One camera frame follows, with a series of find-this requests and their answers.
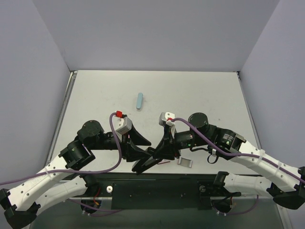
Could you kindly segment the light blue stapler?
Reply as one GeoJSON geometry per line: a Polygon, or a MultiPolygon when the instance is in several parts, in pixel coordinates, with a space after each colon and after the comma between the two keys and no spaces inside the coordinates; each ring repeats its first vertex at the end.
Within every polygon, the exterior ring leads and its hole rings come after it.
{"type": "Polygon", "coordinates": [[[138,93],[136,100],[136,110],[140,111],[142,109],[143,104],[143,93],[138,93]]]}

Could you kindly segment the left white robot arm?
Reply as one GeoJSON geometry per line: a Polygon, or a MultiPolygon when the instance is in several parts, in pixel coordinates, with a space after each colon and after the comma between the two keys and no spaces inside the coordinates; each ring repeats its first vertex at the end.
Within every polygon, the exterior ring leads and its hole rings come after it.
{"type": "Polygon", "coordinates": [[[134,128],[128,117],[121,118],[127,125],[118,139],[115,130],[105,133],[96,120],[86,122],[75,139],[44,168],[37,177],[29,178],[12,189],[1,189],[0,205],[6,221],[13,229],[31,224],[47,208],[80,195],[94,196],[100,185],[93,174],[80,170],[95,159],[94,150],[120,149],[119,159],[137,161],[149,154],[140,146],[150,146],[134,128]]]}

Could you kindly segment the black stapler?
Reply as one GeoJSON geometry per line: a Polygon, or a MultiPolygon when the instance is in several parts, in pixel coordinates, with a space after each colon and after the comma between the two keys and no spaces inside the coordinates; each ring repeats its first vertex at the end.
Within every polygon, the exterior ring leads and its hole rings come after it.
{"type": "Polygon", "coordinates": [[[160,148],[148,147],[145,152],[148,153],[148,156],[136,161],[132,166],[132,172],[136,173],[137,175],[157,165],[163,159],[162,156],[160,156],[160,148]]]}

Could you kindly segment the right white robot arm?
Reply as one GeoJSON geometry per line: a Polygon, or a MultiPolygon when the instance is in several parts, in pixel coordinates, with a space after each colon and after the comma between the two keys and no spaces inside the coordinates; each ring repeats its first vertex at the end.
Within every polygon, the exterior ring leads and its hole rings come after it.
{"type": "Polygon", "coordinates": [[[305,202],[305,168],[291,167],[258,149],[236,132],[219,128],[208,122],[204,113],[194,113],[188,120],[176,118],[173,113],[162,112],[159,125],[164,135],[153,153],[154,159],[175,160],[182,149],[198,149],[216,157],[235,162],[258,173],[257,177],[219,172],[213,182],[218,195],[238,192],[271,197],[273,201],[288,209],[298,209],[305,202]],[[175,121],[189,126],[188,131],[177,132],[175,121]]]}

